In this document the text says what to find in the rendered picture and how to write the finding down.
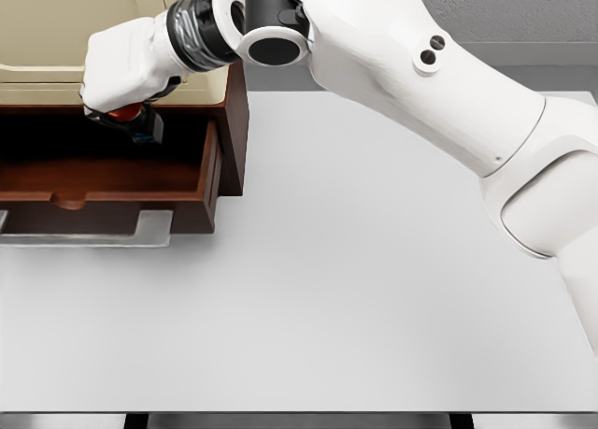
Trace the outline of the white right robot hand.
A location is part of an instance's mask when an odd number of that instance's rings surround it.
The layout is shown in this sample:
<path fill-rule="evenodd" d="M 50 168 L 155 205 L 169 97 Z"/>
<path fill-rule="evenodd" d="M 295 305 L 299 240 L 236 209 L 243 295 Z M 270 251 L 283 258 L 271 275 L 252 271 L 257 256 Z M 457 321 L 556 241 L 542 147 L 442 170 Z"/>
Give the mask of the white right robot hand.
<path fill-rule="evenodd" d="M 102 114 L 143 103 L 163 92 L 171 78 L 191 73 L 171 44 L 167 13 L 139 18 L 90 36 L 80 95 Z"/>

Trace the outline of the red and black switch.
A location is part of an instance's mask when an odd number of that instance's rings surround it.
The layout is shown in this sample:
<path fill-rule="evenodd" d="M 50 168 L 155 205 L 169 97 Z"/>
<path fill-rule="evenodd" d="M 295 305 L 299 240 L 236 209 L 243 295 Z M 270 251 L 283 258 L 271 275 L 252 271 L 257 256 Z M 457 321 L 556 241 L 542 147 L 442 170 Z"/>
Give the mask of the red and black switch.
<path fill-rule="evenodd" d="M 105 115 L 108 124 L 124 132 L 137 145 L 161 144 L 164 122 L 147 102 L 135 103 Z"/>

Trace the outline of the brown wooden drawer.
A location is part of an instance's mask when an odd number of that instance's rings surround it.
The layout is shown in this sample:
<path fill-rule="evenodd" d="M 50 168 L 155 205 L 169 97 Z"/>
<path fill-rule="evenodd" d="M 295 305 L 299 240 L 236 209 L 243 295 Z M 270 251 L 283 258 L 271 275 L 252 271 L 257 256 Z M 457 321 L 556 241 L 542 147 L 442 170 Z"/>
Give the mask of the brown wooden drawer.
<path fill-rule="evenodd" d="M 174 234 L 211 234 L 221 177 L 216 123 L 167 115 L 160 144 L 81 116 L 0 116 L 0 210 L 9 234 L 131 234 L 170 210 Z"/>

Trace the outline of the brown wooden cabinet beige top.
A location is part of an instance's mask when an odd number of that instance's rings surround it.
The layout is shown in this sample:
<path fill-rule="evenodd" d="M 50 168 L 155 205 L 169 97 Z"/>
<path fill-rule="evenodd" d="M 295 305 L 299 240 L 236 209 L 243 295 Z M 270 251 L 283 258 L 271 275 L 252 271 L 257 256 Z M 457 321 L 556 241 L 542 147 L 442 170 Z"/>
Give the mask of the brown wooden cabinet beige top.
<path fill-rule="evenodd" d="M 0 201 L 79 207 L 132 194 L 242 193 L 242 67 L 184 71 L 165 26 L 174 1 L 0 0 Z M 84 115 L 82 86 L 148 88 L 154 74 L 182 77 L 153 107 L 161 142 L 136 143 Z"/>

